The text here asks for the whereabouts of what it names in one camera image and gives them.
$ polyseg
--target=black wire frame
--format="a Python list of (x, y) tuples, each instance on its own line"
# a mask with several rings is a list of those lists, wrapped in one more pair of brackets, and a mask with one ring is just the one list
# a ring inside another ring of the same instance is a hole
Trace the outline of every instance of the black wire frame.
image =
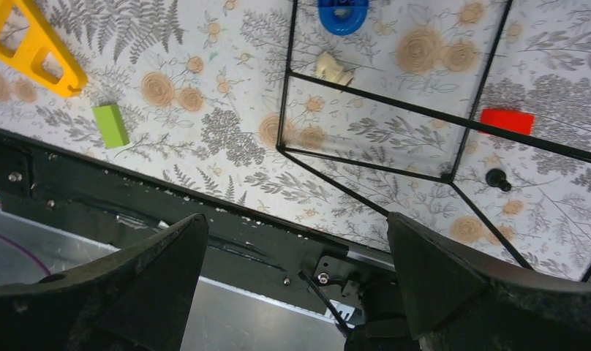
[[(330, 178), (329, 176), (321, 173), (319, 170), (314, 169), (310, 165), (302, 162), (300, 159), (296, 158), (292, 154), (300, 154), (304, 156), (313, 156), (318, 159), (327, 159), (334, 162), (341, 162), (348, 165), (355, 165), (359, 167), (367, 167), (375, 170), (381, 170), (384, 172), (394, 173), (401, 176), (408, 176), (413, 178), (424, 179), (427, 181), (433, 181), (441, 184), (449, 185), (459, 196), (460, 198), (466, 202), (466, 204), (474, 211), (474, 213), (478, 216), (478, 218), (483, 221), (483, 223), (487, 226), (489, 230), (496, 236), (496, 238), (500, 241), (500, 243), (507, 249), (507, 251), (511, 254), (511, 256), (517, 261), (517, 263), (526, 269), (534, 270), (534, 268), (524, 259), (524, 257), (519, 253), (519, 251), (507, 240), (507, 238), (502, 235), (502, 233), (494, 226), (494, 224), (485, 216), (485, 214), (474, 204), (474, 202), (454, 183), (455, 175), (459, 168), (459, 163), (461, 162), (462, 154), (464, 152), (468, 135), (471, 130), (476, 130), (479, 132), (485, 132), (490, 135), (502, 137), (508, 140), (515, 141), (517, 143), (522, 143), (527, 146), (532, 146), (534, 148), (540, 148), (545, 151), (552, 152), (554, 154), (559, 154), (562, 156), (570, 157), (573, 159), (577, 159), (583, 162), (587, 162), (591, 164), (591, 152), (581, 150), (578, 148), (572, 148), (567, 145), (553, 143), (548, 140), (542, 140), (536, 137), (532, 137), (529, 135), (522, 135), (515, 132), (510, 132), (506, 129), (501, 129), (497, 127), (490, 126), (488, 124), (482, 124), (479, 121), (475, 120), (475, 115), (478, 109), (478, 102), (481, 99), (481, 95), (483, 93), (483, 88), (485, 86), (487, 76), (489, 74), (489, 70), (492, 66), (494, 61), (494, 53), (496, 52), (498, 43), (500, 42), (500, 38), (502, 37), (502, 33), (505, 27), (505, 23), (507, 21), (507, 17), (509, 12), (511, 11), (511, 5), (513, 0), (508, 0), (505, 3), (505, 7), (502, 13), (502, 17), (500, 18), (500, 23), (498, 24), (496, 35), (494, 37), (494, 41), (492, 43), (492, 49), (490, 50), (490, 54), (487, 57), (485, 67), (483, 69), (483, 73), (481, 76), (481, 80), (478, 84), (478, 89), (475, 94), (475, 98), (473, 100), (472, 107), (470, 109), (470, 114), (468, 118), (462, 118), (459, 116), (454, 116), (449, 113), (444, 113), (440, 111), (436, 111), (427, 107), (422, 107), (414, 104), (410, 104), (409, 102), (403, 102), (401, 100), (392, 99), (389, 97), (384, 97), (382, 95), (373, 94), (368, 91), (363, 91), (356, 88), (351, 88), (349, 86), (342, 86), (335, 83), (330, 83), (325, 80), (321, 80), (318, 78), (310, 77), (308, 75), (303, 75), (301, 73), (297, 73), (291, 70), (291, 60), (293, 54), (293, 39), (296, 32), (296, 20), (298, 17), (298, 0), (292, 0), (293, 8), (291, 13), (291, 24), (289, 28), (289, 42), (287, 45), (287, 60), (285, 63), (285, 76), (283, 79), (282, 84), (282, 98), (281, 98), (281, 105), (280, 105), (280, 112), (279, 112), (279, 128), (278, 128), (278, 135), (276, 136), (276, 150), (282, 154), (284, 157), (289, 159), (291, 162), (294, 162), (298, 166), (304, 168), (305, 170), (313, 173), (317, 177), (321, 178), (325, 182), (329, 183), (330, 185), (336, 187), (337, 189), (343, 191), (345, 194), (357, 199), (364, 205), (369, 206), (374, 211), (382, 214), (383, 216), (388, 216), (390, 213), (389, 210), (386, 210), (381, 205), (374, 203), (373, 201), (367, 199), (366, 197), (354, 192), (353, 190), (349, 189), (345, 185), (339, 183), (338, 181)], [(285, 125), (285, 112), (287, 109), (287, 98), (289, 93), (289, 82), (291, 78), (305, 80), (310, 83), (319, 84), (321, 86), (325, 86), (327, 88), (334, 88), (339, 91), (344, 91), (349, 94), (357, 95), (366, 99), (371, 99), (376, 102), (381, 102), (386, 105), (398, 107), (404, 110), (409, 110), (415, 113), (419, 113), (424, 116), (429, 116), (432, 118), (439, 119), (441, 121), (446, 121), (451, 124), (459, 125), (464, 127), (464, 133), (462, 135), (462, 139), (459, 144), (459, 149), (456, 154), (456, 158), (453, 162), (453, 167), (449, 173), (443, 173), (440, 177), (434, 177), (426, 174), (421, 173), (414, 173), (409, 172), (406, 170), (398, 170), (391, 167), (386, 167), (382, 165), (376, 165), (368, 162), (361, 162), (354, 159), (345, 159), (339, 156), (331, 156), (327, 154), (321, 154), (313, 151), (308, 150), (301, 150), (297, 148), (291, 148), (285, 145), (284, 140), (282, 139), (283, 135), (283, 128)], [(589, 282), (591, 283), (591, 264), (588, 266), (587, 270), (584, 272), (583, 277), (581, 278), (582, 282)]]

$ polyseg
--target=red object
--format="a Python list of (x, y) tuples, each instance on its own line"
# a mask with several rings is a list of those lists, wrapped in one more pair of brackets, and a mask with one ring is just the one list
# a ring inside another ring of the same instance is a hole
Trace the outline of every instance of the red object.
[(530, 135), (532, 125), (535, 123), (535, 117), (520, 111), (486, 108), (481, 115), (481, 123), (523, 135)]

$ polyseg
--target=floral pattern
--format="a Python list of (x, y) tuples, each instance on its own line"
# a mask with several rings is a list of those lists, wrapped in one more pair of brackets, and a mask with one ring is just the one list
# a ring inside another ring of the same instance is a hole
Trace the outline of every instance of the floral pattern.
[[(464, 130), (292, 79), (283, 87), (292, 3), (36, 1), (89, 77), (61, 99), (0, 63), (0, 127), (376, 249), (385, 218), (275, 150), (294, 148), (439, 176)], [(346, 37), (300, 0), (291, 69), (315, 73), (329, 52), (353, 88), (468, 117), (504, 1), (371, 1)], [(535, 116), (532, 134), (591, 151), (591, 1), (515, 1), (502, 24), (478, 113)], [(0, 40), (16, 48), (15, 13)], [(45, 67), (52, 69), (52, 63)], [(116, 103), (130, 144), (106, 149), (91, 107)], [(388, 210), (460, 243), (513, 259), (449, 186), (301, 157)], [(513, 188), (486, 185), (506, 171)], [(538, 271), (578, 279), (591, 261), (591, 165), (471, 132), (456, 183)]]

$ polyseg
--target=lime green rectangular block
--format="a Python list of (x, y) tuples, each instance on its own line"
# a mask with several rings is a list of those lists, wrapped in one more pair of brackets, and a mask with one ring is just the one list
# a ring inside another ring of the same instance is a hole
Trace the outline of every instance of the lime green rectangular block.
[(93, 115), (106, 148), (118, 148), (129, 143), (119, 106), (111, 104), (93, 107)]

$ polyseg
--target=beige crumpled object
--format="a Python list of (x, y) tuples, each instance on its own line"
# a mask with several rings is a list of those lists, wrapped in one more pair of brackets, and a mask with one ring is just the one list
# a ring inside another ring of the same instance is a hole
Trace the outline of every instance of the beige crumpled object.
[(353, 73), (344, 72), (343, 66), (338, 64), (328, 51), (317, 57), (317, 69), (315, 74), (318, 78), (331, 83), (346, 86), (353, 79)]

